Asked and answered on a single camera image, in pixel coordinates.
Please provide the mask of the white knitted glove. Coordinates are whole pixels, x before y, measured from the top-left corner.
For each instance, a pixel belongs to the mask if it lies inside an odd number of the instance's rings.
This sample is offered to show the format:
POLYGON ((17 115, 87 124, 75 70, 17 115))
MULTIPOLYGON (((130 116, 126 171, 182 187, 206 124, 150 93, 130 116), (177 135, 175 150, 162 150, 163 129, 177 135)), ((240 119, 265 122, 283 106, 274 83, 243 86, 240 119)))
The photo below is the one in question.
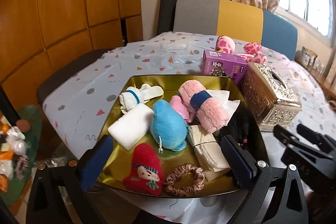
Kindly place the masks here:
POLYGON ((130 86, 126 91, 119 95, 119 101, 121 104, 120 110, 123 114, 126 114, 138 104, 145 104, 153 98, 163 96, 164 91, 160 86, 151 86, 147 83, 141 85, 141 87, 135 88, 130 86))

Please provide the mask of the purple cardboard box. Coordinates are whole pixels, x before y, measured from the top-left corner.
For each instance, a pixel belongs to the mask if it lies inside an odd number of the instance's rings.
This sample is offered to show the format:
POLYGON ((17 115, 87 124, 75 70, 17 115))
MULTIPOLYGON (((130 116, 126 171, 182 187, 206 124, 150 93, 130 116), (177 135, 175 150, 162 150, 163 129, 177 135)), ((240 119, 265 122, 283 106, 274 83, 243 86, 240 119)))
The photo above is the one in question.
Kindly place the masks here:
POLYGON ((201 73, 204 76, 230 78, 236 85, 245 75, 247 63, 240 56, 204 50, 201 73))

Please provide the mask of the pink spotted plush toy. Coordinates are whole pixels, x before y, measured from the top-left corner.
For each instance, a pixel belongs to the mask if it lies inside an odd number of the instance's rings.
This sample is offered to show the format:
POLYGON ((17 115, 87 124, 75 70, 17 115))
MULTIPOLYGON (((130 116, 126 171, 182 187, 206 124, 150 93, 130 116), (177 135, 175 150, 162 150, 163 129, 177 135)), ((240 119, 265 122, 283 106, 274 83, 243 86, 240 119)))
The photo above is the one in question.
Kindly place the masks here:
POLYGON ((228 36, 219 36, 217 38, 215 50, 217 52, 228 53, 231 55, 240 56, 246 63, 264 64, 266 55, 261 52, 262 46, 258 43, 247 43, 241 45, 239 50, 236 50, 236 43, 228 36))

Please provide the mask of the black hair wig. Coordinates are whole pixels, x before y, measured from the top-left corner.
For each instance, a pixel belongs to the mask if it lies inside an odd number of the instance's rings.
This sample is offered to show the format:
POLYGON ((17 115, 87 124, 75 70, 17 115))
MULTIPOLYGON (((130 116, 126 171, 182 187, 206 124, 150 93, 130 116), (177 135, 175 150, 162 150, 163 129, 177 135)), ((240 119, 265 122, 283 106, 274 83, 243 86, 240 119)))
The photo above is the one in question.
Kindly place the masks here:
POLYGON ((228 125, 223 128, 223 135, 231 135, 234 140, 247 150, 250 135, 258 129, 253 115, 247 109, 239 106, 231 117, 228 125))

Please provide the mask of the brown satin scrunchie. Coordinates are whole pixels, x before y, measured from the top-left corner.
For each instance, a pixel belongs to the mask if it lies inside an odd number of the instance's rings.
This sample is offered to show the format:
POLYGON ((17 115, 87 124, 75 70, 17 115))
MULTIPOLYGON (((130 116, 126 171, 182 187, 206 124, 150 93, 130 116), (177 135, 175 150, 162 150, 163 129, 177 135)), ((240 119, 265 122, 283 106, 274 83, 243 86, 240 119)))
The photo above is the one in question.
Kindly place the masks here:
POLYGON ((205 173, 200 166, 185 164, 177 167, 163 182, 163 190, 173 197, 191 197, 205 186, 205 173))

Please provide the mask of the patterned white tablecloth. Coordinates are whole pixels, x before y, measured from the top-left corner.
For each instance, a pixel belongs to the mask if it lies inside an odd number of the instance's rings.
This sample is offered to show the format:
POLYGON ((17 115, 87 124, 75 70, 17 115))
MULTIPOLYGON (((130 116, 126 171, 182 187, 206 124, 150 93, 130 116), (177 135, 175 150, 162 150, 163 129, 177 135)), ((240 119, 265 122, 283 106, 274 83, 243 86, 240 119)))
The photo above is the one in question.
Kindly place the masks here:
MULTIPOLYGON (((128 79, 135 75, 190 74, 200 71, 204 50, 215 47, 216 36, 166 32, 147 41, 129 43, 104 53, 76 73, 43 102, 43 111, 66 146, 80 157, 92 148, 108 114, 128 79)), ((309 73, 285 55, 262 48, 267 63, 299 95, 302 110, 292 120, 314 131, 335 135, 335 112, 309 73)), ((219 197, 167 200, 106 188, 92 200, 110 223, 131 223, 140 209, 180 223, 226 223, 244 198, 243 191, 219 197)))

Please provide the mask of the beige cloth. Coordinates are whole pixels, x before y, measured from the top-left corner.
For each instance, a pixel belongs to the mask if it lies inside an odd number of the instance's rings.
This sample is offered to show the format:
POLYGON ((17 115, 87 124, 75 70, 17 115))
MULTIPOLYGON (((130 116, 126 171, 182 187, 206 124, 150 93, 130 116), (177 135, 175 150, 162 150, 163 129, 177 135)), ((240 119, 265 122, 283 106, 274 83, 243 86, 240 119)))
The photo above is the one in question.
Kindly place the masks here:
POLYGON ((208 181, 215 180, 231 170, 215 137, 203 126, 189 126, 187 138, 208 181))

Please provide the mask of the gold metal tray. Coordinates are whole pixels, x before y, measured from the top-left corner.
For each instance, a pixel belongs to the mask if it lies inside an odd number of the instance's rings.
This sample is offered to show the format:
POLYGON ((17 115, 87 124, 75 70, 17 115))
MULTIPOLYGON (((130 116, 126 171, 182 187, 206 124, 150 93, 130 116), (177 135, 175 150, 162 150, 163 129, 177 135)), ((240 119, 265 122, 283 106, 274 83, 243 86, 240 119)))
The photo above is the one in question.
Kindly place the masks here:
MULTIPOLYGON (((151 86, 159 85, 164 90, 162 99, 169 101, 172 96, 178 93, 178 89, 181 84, 187 80, 198 80, 207 89, 229 91, 230 100, 240 100, 240 105, 236 110, 235 115, 242 118, 245 115, 252 114, 246 101, 240 93, 240 90, 234 82, 228 78, 201 75, 139 75, 132 76, 128 79, 123 85, 123 88, 126 89, 130 86, 139 88, 144 83, 150 84, 151 86)), ((246 150, 254 157, 254 159, 268 162, 269 158, 260 130, 254 120, 254 117, 250 117, 250 119, 252 129, 249 130, 247 135, 246 150)), ((122 180, 130 174, 132 156, 132 149, 127 151, 117 141, 114 142, 113 151, 100 174, 98 179, 99 182, 112 189, 121 191, 126 190, 122 184, 122 180)), ((190 144, 187 144, 186 148, 179 152, 164 149, 163 153, 159 155, 159 159, 165 176, 172 173, 172 171, 180 165, 187 163, 193 165, 199 164, 190 144)), ((212 181, 205 181, 204 188, 193 194, 193 197, 199 198, 218 196, 221 194, 236 192, 238 191, 238 188, 232 179, 233 176, 229 174, 212 181)))

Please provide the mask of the red christmas sock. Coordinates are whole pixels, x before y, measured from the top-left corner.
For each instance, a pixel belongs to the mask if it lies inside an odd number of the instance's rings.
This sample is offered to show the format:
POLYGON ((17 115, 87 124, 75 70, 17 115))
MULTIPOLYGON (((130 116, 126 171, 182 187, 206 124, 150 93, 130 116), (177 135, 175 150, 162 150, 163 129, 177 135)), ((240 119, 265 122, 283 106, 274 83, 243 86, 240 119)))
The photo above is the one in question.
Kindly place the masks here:
POLYGON ((163 171, 154 149, 146 144, 137 145, 133 151, 130 174, 122 181, 132 192, 159 196, 162 193, 163 171))

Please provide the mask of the pink towel blue band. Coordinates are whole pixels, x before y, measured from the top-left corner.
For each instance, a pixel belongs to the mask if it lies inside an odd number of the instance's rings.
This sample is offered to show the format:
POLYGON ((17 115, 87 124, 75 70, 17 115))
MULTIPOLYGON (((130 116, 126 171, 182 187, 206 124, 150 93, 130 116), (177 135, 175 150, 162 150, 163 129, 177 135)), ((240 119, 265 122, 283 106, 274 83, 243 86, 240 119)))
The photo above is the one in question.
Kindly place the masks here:
POLYGON ((188 80, 179 88, 186 107, 195 113, 203 128, 212 134, 229 121, 228 111, 220 101, 210 95, 206 88, 197 80, 188 80))

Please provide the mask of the wooden wardrobe panels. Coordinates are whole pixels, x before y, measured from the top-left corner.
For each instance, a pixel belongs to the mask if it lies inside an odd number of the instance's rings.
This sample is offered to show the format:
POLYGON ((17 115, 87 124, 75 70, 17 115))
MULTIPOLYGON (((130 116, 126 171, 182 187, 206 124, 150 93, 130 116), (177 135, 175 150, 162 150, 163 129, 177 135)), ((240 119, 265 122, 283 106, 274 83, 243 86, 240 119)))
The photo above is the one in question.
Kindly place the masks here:
POLYGON ((140 41, 141 0, 1 0, 1 86, 15 108, 81 55, 140 41))

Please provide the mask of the grey yellow blue chair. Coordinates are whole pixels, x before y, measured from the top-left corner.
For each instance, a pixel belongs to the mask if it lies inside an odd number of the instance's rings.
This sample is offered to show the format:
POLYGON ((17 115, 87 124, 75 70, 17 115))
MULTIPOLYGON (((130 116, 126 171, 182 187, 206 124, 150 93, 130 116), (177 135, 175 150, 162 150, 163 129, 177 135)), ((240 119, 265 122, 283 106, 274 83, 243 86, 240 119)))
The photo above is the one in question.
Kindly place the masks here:
POLYGON ((294 60, 298 31, 266 10, 227 0, 177 0, 174 31, 258 43, 294 60))

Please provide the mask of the blue plush elephant toy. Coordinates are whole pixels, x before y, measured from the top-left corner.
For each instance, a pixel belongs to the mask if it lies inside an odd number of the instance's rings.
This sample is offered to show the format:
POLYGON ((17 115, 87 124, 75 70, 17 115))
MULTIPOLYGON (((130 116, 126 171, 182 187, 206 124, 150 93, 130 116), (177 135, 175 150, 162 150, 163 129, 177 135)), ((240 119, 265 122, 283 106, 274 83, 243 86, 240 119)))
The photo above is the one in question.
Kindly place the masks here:
POLYGON ((169 102, 163 99, 153 104, 153 117, 149 130, 158 144, 159 153, 163 153, 164 148, 178 152, 187 146, 189 125, 169 102))

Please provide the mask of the black rolled mat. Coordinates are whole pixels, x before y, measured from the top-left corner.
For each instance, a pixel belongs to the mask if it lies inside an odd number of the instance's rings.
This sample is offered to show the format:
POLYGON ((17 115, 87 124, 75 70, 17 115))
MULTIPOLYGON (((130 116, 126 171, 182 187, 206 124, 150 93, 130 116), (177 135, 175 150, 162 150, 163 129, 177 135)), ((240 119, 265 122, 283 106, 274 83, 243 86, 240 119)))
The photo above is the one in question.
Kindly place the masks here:
POLYGON ((160 0, 157 35, 173 30, 177 1, 178 0, 160 0))

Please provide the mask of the white foam block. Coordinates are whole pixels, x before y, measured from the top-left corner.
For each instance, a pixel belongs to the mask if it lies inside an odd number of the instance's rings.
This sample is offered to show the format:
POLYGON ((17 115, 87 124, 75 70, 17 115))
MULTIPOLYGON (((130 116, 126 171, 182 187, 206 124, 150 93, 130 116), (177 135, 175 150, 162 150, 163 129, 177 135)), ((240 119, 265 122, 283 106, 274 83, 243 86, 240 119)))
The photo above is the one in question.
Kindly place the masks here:
POLYGON ((129 151, 149 130, 154 111, 141 103, 108 127, 108 132, 129 151))

